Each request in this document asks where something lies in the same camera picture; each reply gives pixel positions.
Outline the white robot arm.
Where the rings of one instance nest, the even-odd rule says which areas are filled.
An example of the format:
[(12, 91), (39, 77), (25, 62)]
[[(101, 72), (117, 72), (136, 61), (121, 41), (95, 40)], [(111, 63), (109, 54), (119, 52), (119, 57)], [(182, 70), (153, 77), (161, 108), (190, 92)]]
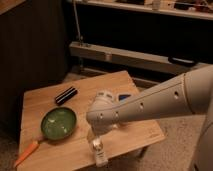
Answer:
[(118, 102), (109, 91), (100, 91), (86, 119), (100, 136), (113, 124), (186, 114), (206, 115), (189, 171), (213, 171), (213, 65), (183, 73)]

